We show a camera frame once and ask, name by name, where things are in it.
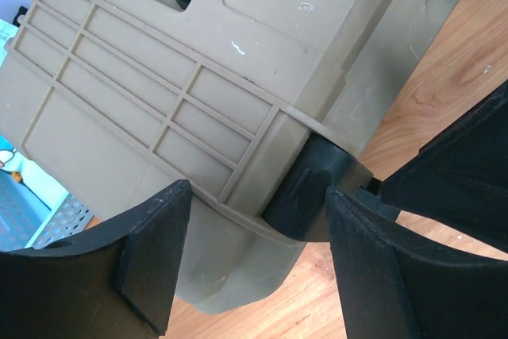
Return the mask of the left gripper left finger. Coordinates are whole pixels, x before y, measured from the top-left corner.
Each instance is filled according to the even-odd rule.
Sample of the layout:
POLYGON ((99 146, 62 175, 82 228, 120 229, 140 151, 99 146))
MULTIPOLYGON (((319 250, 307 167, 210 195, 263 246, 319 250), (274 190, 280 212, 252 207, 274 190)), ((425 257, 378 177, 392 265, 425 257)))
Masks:
POLYGON ((158 338, 167 332, 191 211, 178 180, 41 249, 1 255, 4 338, 158 338))

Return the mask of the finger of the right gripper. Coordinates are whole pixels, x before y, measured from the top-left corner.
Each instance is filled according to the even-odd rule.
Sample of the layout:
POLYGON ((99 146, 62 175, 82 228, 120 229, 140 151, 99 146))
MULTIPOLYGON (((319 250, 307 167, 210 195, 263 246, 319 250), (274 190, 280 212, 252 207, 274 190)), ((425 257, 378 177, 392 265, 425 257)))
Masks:
POLYGON ((507 250, 507 85, 379 185, 383 203, 507 250))

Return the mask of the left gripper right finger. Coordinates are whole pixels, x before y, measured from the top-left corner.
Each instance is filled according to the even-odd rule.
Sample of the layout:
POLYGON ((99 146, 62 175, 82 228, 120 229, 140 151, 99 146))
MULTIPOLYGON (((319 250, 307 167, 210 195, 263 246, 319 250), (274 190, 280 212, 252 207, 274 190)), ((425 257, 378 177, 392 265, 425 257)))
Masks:
POLYGON ((507 262, 417 234, 330 187, 325 215, 349 338, 505 338, 507 262))

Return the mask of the tan plastic tool box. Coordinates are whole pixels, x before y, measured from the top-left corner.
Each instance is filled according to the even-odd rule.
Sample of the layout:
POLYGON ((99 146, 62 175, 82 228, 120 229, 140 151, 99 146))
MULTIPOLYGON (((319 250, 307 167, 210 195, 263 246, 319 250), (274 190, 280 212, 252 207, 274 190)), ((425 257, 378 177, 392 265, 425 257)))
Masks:
POLYGON ((24 152, 101 220, 193 189, 179 299, 268 297, 304 239, 275 195, 312 137, 346 156, 459 0, 31 0, 7 53, 48 86, 24 152))

